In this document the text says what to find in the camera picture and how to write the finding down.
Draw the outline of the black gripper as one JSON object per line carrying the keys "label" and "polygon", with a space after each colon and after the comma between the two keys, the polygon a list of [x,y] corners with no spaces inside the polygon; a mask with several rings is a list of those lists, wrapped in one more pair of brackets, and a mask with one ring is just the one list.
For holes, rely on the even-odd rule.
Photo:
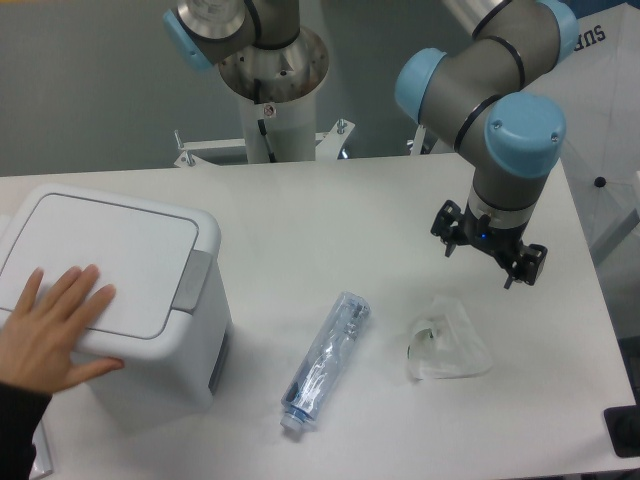
{"label": "black gripper", "polygon": [[547,248],[540,244],[521,245],[526,224],[500,229],[485,225],[471,212],[462,213],[452,200],[447,200],[434,219],[431,234],[445,245],[450,257],[457,246],[469,245],[507,266],[505,289],[513,283],[533,286],[543,271]]}

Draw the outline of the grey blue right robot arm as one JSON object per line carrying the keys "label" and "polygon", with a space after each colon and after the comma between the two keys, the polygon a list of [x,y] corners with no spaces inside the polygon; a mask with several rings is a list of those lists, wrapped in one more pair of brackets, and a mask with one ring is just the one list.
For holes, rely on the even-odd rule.
{"label": "grey blue right robot arm", "polygon": [[395,85],[399,107],[474,168],[466,206],[447,201],[431,232],[447,254],[470,245],[532,284],[547,250],[522,236],[559,159],[566,119],[554,101],[524,89],[572,54],[579,25],[561,1],[445,6],[471,45],[457,55],[419,51]]}

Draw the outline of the black sleeved forearm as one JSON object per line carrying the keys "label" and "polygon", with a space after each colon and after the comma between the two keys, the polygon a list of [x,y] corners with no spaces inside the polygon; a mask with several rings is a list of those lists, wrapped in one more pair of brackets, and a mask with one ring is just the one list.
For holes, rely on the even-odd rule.
{"label": "black sleeved forearm", "polygon": [[1,478],[28,479],[37,449],[33,436],[52,396],[1,383]]}

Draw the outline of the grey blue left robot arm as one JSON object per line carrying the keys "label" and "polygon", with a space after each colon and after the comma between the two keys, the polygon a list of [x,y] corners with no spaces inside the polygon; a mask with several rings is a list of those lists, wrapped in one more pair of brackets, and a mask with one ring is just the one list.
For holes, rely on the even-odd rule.
{"label": "grey blue left robot arm", "polygon": [[[573,47],[573,13],[557,1],[451,1],[471,34],[457,56],[414,54],[395,86],[400,108],[475,169],[465,206],[446,202],[431,231],[448,251],[470,245],[493,257],[509,283],[534,284],[547,250],[522,236],[566,133],[561,109],[527,86]],[[326,75],[322,42],[300,23],[295,1],[181,1],[164,25],[195,69],[218,65],[253,108],[268,162],[282,159],[266,108],[307,97]]]}

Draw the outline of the bare human hand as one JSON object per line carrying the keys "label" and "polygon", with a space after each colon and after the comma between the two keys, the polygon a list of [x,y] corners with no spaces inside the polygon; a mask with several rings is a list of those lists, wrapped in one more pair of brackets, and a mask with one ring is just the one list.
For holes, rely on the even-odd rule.
{"label": "bare human hand", "polygon": [[125,366],[115,357],[76,364],[74,347],[86,327],[109,306],[114,285],[91,290],[99,268],[74,266],[44,294],[44,271],[35,269],[1,329],[1,382],[27,391],[54,395]]}

